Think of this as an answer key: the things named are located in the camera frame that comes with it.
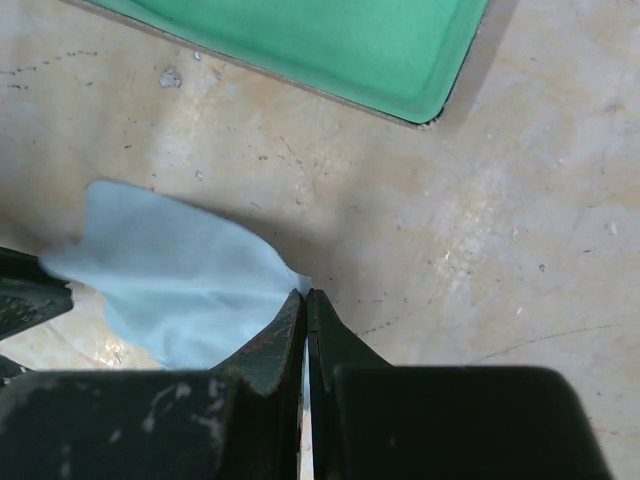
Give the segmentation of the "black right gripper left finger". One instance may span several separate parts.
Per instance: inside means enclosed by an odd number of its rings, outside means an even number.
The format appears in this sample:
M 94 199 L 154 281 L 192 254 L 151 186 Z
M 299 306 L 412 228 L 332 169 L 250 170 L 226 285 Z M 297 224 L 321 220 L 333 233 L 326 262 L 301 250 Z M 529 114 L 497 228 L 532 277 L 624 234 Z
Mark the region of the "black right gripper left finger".
M 306 305 L 209 370 L 41 371 L 1 391 L 5 479 L 296 479 Z

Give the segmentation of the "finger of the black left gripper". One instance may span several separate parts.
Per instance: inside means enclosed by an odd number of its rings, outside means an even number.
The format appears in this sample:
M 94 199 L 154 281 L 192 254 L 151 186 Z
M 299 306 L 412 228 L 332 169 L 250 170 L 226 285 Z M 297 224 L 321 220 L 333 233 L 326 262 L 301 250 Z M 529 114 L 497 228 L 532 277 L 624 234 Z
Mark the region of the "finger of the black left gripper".
M 72 292 L 48 275 L 35 256 L 1 248 L 1 339 L 72 310 Z

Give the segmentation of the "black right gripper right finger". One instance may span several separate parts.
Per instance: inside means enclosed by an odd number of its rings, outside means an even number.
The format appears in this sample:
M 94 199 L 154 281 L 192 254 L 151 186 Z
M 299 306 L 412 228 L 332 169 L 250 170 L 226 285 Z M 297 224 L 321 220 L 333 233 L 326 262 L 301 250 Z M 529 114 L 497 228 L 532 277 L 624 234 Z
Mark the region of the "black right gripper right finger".
M 531 366 L 394 366 L 306 299 L 318 479 L 607 479 L 583 406 Z

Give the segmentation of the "light blue cleaning cloth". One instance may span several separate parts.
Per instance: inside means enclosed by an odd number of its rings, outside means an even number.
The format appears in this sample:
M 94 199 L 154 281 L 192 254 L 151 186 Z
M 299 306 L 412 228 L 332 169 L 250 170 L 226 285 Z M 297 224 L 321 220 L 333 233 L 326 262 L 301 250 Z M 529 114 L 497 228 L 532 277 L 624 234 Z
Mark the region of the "light blue cleaning cloth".
M 88 187 L 83 238 L 39 263 L 100 292 L 112 331 L 176 370 L 215 367 L 312 286 L 244 227 L 106 180 Z

